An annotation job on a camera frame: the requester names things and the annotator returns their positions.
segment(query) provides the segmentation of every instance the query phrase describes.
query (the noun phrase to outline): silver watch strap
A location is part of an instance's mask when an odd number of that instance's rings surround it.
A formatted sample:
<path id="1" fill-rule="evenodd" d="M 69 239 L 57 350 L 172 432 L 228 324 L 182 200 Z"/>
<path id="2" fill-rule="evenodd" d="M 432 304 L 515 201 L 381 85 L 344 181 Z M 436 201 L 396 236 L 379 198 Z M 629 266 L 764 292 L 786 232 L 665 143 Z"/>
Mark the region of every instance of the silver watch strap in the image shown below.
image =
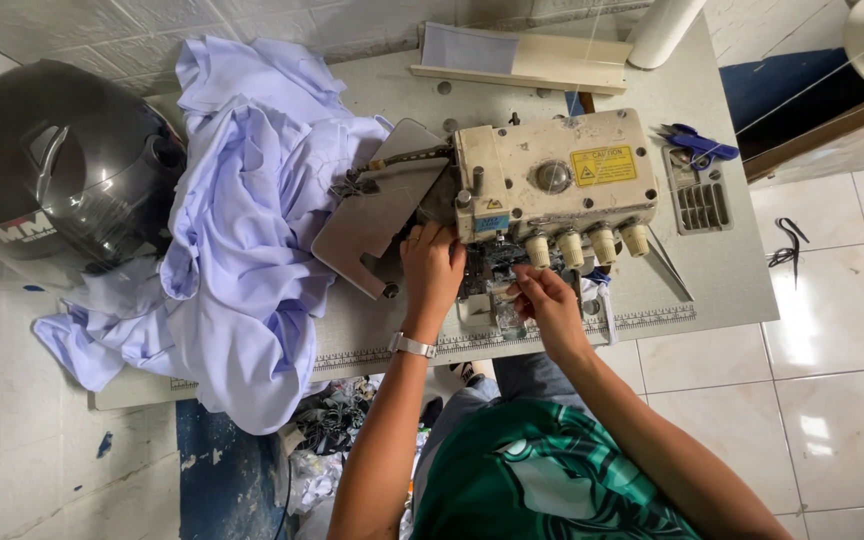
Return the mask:
<path id="1" fill-rule="evenodd" d="M 389 352 L 394 353 L 395 351 L 405 351 L 406 353 L 426 357 L 426 359 L 433 359 L 435 358 L 436 346 L 426 345 L 415 339 L 409 339 L 400 330 L 391 335 L 391 341 L 389 342 Z"/>

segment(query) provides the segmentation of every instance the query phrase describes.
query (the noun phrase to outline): jeans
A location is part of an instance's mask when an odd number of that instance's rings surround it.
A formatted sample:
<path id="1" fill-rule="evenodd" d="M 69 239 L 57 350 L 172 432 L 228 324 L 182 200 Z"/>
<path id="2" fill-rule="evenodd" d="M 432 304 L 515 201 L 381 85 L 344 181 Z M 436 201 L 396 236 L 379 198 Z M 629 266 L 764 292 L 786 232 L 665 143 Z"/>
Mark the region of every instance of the jeans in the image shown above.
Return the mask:
<path id="1" fill-rule="evenodd" d="M 415 465 L 415 509 L 418 508 L 422 492 L 426 490 L 428 469 L 442 441 L 475 411 L 512 400 L 528 399 L 569 406 L 594 419 L 593 413 L 575 393 L 575 388 L 566 378 L 566 374 L 544 351 L 496 358 L 492 361 L 492 367 L 495 370 L 495 380 L 483 378 L 473 386 L 462 388 L 448 400 L 438 415 Z"/>

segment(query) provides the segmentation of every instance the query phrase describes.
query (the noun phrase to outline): person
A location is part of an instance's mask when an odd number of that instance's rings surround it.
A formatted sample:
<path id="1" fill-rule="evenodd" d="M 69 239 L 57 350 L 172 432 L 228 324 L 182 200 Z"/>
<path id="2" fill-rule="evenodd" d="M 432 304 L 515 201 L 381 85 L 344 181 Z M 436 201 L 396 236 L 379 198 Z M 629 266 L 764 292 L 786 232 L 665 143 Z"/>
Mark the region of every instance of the person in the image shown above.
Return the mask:
<path id="1" fill-rule="evenodd" d="M 400 246 L 403 336 L 434 344 L 462 282 L 453 227 Z M 515 309 L 545 352 L 498 358 L 445 405 L 415 469 L 413 538 L 791 540 L 729 467 L 643 402 L 590 345 L 575 293 L 512 268 Z M 352 445 L 330 539 L 397 538 L 428 359 L 399 350 Z"/>

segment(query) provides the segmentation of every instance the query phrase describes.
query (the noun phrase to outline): gray helmet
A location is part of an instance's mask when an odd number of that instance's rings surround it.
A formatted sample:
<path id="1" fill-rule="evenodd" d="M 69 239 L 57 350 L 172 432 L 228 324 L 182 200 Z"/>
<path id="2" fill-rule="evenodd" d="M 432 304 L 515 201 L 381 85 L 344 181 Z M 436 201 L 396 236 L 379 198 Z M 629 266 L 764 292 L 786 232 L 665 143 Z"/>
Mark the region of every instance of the gray helmet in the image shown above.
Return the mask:
<path id="1" fill-rule="evenodd" d="M 158 261 L 186 150 L 148 104 L 72 65 L 0 75 L 0 260 L 123 318 L 162 301 Z"/>

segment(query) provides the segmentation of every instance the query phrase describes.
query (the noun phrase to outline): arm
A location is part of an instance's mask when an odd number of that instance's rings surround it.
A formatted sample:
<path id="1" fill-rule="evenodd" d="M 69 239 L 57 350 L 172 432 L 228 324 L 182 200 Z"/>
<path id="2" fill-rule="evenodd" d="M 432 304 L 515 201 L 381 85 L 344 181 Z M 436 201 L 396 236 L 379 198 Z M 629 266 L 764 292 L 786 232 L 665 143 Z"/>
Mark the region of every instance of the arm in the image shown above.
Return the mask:
<path id="1" fill-rule="evenodd" d="M 642 402 L 595 353 L 575 293 L 551 270 L 514 268 L 515 307 L 622 452 L 710 538 L 791 540 L 765 504 L 706 447 Z"/>
<path id="2" fill-rule="evenodd" d="M 413 227 L 399 247 L 409 298 L 402 323 L 405 338 L 435 343 L 466 267 L 466 248 L 455 239 L 454 228 L 430 222 Z M 329 539 L 399 537 L 427 367 L 424 356 L 404 351 L 392 355 L 345 461 Z"/>

